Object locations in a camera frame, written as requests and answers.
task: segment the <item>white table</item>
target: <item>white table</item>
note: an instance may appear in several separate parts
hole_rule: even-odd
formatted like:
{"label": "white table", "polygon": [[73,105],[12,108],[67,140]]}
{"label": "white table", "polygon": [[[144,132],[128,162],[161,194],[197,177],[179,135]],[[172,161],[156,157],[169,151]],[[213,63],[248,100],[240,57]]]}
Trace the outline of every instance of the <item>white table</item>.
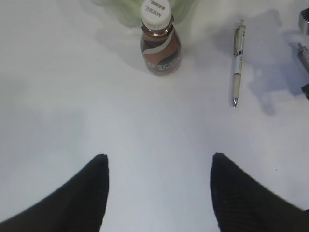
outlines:
{"label": "white table", "polygon": [[[307,0],[202,0],[181,24],[183,61],[149,74],[140,30],[87,0],[0,2],[0,220],[28,208],[96,154],[109,155],[102,231],[218,232],[211,158],[309,208],[309,82],[291,48]],[[237,109],[235,23],[247,25]]]}

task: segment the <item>retractable pen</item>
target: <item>retractable pen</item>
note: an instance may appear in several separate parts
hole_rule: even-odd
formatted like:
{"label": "retractable pen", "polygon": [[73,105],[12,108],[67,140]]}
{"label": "retractable pen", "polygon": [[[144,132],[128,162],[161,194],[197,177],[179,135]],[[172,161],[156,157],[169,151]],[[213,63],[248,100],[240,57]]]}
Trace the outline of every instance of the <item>retractable pen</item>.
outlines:
{"label": "retractable pen", "polygon": [[232,92],[233,108],[236,108],[239,100],[241,69],[243,63],[243,48],[245,44],[245,31],[246,26],[244,24],[244,20],[241,20],[240,26],[235,31],[235,38],[234,38],[235,66],[234,66],[233,92]]}

